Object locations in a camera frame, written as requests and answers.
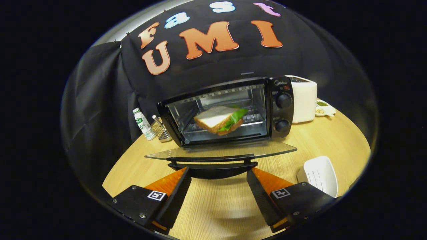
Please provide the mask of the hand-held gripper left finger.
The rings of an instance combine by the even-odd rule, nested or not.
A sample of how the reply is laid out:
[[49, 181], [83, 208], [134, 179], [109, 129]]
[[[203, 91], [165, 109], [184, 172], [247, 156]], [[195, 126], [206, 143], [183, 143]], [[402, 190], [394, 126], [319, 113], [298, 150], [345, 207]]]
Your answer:
[[150, 231], [168, 234], [191, 183], [187, 167], [145, 187], [132, 185], [107, 201], [117, 213]]

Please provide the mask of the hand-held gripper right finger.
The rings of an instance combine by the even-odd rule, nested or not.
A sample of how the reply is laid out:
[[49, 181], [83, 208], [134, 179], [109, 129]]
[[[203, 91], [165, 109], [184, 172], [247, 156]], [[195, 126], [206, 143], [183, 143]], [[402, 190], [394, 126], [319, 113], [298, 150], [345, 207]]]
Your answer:
[[247, 172], [247, 182], [272, 233], [297, 228], [336, 202], [308, 182], [293, 184], [256, 167]]

